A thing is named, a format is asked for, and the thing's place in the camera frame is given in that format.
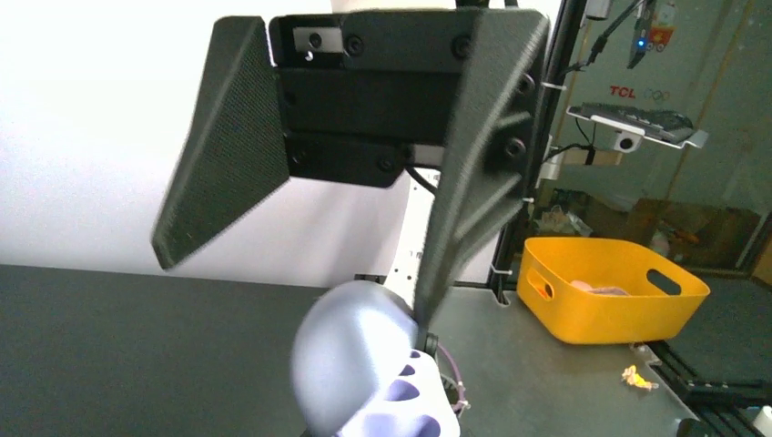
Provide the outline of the purple earbud charging case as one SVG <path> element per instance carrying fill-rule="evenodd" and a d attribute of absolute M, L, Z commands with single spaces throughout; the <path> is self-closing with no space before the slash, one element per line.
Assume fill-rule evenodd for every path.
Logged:
<path fill-rule="evenodd" d="M 376 282 L 325 292 L 300 324 L 290 380 L 309 436 L 459 436 L 411 307 Z"/>

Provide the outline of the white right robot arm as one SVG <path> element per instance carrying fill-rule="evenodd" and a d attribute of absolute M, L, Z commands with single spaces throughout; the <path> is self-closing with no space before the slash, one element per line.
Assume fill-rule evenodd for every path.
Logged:
<path fill-rule="evenodd" d="M 533 9 L 230 15 L 211 29 L 198 100 L 151 237 L 172 269 L 290 178 L 410 199 L 387 279 L 426 327 L 468 260 L 523 206 L 543 154 L 548 18 Z"/>

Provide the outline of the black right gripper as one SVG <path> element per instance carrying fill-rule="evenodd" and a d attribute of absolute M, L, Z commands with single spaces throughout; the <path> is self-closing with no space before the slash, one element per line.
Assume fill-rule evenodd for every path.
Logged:
<path fill-rule="evenodd" d="M 499 163 L 497 137 L 531 126 L 533 109 L 512 102 L 549 33 L 545 15 L 522 8 L 279 16 L 269 23 L 278 90 L 264 20 L 218 19 L 151 237 L 159 266 L 207 245 L 289 173 L 390 187 L 415 146 L 442 144 L 452 115 L 415 285 L 414 319 L 428 329 L 470 259 L 523 205 L 513 194 L 521 171 Z"/>

